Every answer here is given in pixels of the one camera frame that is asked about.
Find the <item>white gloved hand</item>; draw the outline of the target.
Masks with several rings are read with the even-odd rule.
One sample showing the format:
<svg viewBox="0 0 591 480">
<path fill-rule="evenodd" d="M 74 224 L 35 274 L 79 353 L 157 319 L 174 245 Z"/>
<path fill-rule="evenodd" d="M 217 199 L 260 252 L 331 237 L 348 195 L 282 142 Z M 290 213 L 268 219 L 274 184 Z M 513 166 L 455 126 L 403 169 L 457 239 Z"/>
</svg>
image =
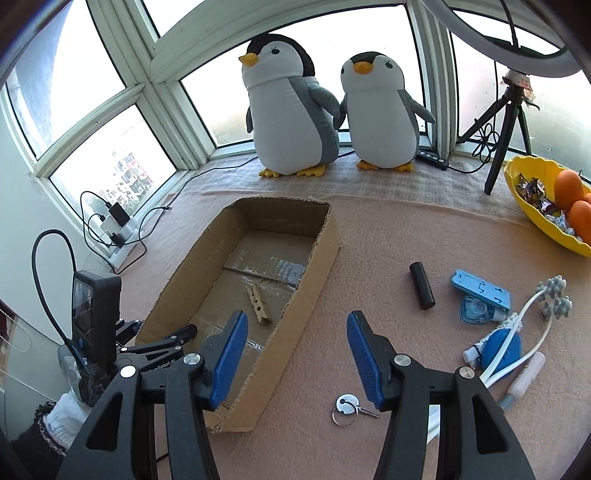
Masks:
<svg viewBox="0 0 591 480">
<path fill-rule="evenodd" d="M 69 391 L 43 415 L 43 425 L 57 445 L 69 450 L 91 410 L 73 391 Z"/>
</svg>

